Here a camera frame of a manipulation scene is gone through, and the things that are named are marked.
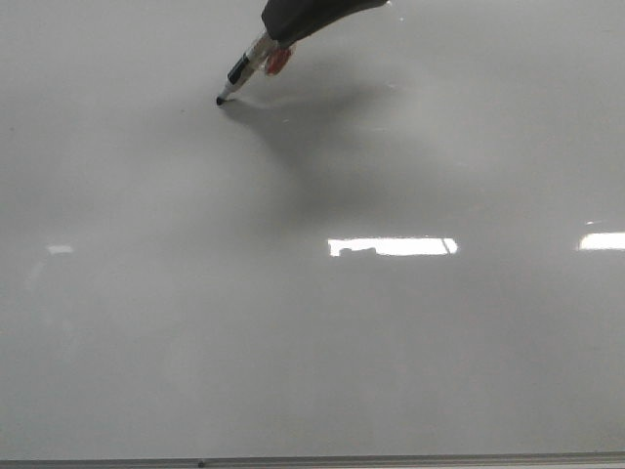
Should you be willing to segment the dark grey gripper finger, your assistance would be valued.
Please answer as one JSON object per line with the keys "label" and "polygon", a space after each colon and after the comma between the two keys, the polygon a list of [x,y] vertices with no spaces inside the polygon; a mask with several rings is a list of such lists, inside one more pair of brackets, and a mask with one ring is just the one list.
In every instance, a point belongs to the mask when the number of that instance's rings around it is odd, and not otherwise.
{"label": "dark grey gripper finger", "polygon": [[385,4],[385,0],[270,0],[261,19],[269,37],[286,47],[344,17]]}

